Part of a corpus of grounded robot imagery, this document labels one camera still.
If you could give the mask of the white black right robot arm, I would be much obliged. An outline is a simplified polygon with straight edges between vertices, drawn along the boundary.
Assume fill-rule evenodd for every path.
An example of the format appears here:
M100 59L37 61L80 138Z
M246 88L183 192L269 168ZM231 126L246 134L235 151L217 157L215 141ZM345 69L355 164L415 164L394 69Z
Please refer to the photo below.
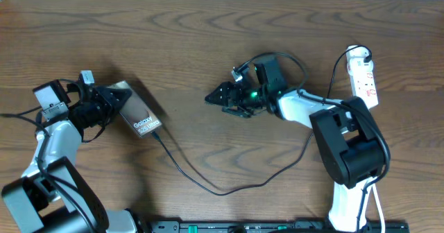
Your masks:
M234 81L221 83L205 102L243 118L264 108L310 128L334 181L328 221L339 232L362 232L368 192L389 170L389 148L362 98L321 98L301 85L289 86L280 56L280 52L262 53L235 67Z

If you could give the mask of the gold smartphone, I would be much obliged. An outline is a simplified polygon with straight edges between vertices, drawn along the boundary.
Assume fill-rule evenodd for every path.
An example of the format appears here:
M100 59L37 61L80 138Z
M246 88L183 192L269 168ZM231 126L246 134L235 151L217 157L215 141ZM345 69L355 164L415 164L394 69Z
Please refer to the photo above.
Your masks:
M146 137L162 127L160 119L126 81L109 85L109 88L131 91L131 96L119 113L138 137Z

